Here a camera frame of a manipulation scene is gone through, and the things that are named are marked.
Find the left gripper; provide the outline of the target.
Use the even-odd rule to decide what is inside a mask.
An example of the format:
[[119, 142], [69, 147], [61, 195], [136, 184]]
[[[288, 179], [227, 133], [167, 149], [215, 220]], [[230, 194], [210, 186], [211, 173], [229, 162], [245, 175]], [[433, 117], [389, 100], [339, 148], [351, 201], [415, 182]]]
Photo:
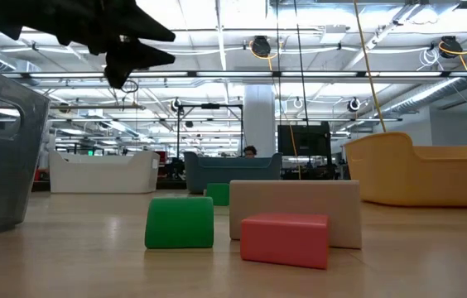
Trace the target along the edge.
[[0, 32], [17, 41], [25, 27], [56, 37], [63, 46], [76, 42], [93, 55], [106, 52], [104, 76], [121, 89], [134, 70], [175, 62], [174, 55], [140, 41], [119, 41], [108, 24], [123, 13], [123, 34], [173, 42], [176, 34], [144, 12], [135, 0], [0, 0]]

